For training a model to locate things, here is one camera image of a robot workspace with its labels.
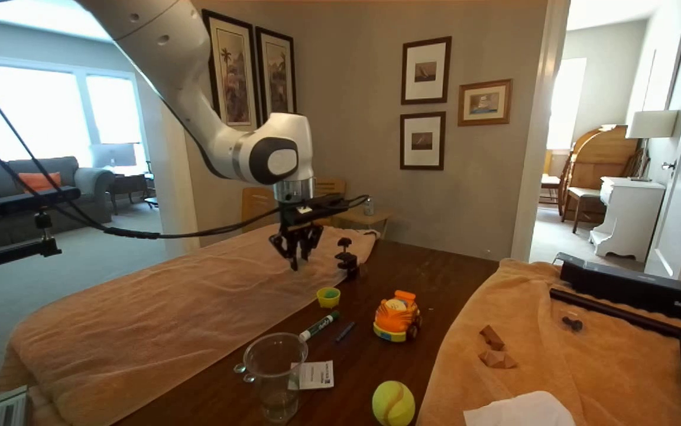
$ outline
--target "black cable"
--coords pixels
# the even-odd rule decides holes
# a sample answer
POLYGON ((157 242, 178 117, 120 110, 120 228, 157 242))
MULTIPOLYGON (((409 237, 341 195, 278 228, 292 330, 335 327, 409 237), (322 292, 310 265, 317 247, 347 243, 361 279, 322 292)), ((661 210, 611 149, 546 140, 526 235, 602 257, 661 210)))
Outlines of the black cable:
MULTIPOLYGON (((30 146, 24 143, 24 138, 16 132, 16 127, 12 125, 12 120, 7 119, 7 113, 0 110, 3 120, 7 124, 7 127, 12 130, 12 134, 16 138, 16 143, 26 149, 26 155, 30 157, 30 162, 36 163, 36 169, 45 176, 45 181, 51 185, 51 189, 57 195, 64 195, 59 189, 59 185, 51 181, 51 176, 48 172, 48 169, 33 157, 30 146)), ((26 186, 26 191, 30 191, 37 201, 42 201, 42 197, 30 189, 18 176, 16 171, 0 158, 0 165, 22 185, 26 186)), ((66 198, 66 203, 82 217, 82 224, 101 229, 105 235, 116 235, 116 237, 131 237, 131 239, 189 239, 189 237, 211 237, 211 235, 227 235, 240 228, 249 228, 250 223, 257 223, 266 216, 278 214, 278 208, 264 210, 256 217, 249 217, 244 223, 233 223, 233 224, 224 224, 224 228, 211 228, 211 229, 199 229, 199 233, 182 233, 182 235, 162 235, 162 233, 141 233, 141 229, 123 229, 123 228, 103 228, 101 223, 92 221, 78 203, 74 203, 70 198, 66 198)), ((64 214, 66 217, 79 223, 75 216, 70 216, 68 210, 53 207, 53 210, 64 214)))

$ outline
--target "tennis ball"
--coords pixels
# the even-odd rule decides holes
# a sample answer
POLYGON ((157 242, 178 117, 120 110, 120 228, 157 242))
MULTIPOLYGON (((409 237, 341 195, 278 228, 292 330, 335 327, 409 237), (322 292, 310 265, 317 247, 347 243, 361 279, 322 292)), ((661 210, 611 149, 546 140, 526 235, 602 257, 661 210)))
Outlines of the tennis ball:
POLYGON ((416 411, 414 394, 402 382, 382 382, 370 395, 370 411, 382 426, 406 426, 416 411))

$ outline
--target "lamp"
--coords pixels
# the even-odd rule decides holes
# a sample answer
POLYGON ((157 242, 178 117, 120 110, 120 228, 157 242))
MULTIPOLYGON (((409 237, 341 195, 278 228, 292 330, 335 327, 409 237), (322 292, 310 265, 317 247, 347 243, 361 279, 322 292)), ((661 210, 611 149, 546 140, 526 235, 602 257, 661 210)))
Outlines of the lamp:
POLYGON ((632 125, 626 127, 626 140, 641 140, 641 138, 671 138, 675 112, 635 112, 632 117, 632 125))

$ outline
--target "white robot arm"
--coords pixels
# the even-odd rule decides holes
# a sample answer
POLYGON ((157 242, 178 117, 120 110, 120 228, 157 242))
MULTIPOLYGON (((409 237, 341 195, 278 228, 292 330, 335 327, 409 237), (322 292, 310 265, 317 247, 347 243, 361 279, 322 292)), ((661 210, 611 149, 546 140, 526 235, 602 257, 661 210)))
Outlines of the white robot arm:
POLYGON ((79 0, 149 79, 201 149, 211 172, 224 181, 273 185, 278 203, 312 198, 312 140, 305 117, 271 113, 256 132, 219 120, 201 76, 211 36, 189 0, 79 0))

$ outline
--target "glass cup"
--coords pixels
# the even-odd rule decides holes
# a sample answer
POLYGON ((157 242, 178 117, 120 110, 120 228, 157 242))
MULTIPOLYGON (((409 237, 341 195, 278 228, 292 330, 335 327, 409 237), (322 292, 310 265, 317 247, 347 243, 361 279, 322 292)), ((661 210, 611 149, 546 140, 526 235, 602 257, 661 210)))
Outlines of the glass cup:
POLYGON ((308 359, 298 333, 264 333, 244 353, 244 382, 253 385, 270 424, 285 424, 298 411, 298 365, 308 359))

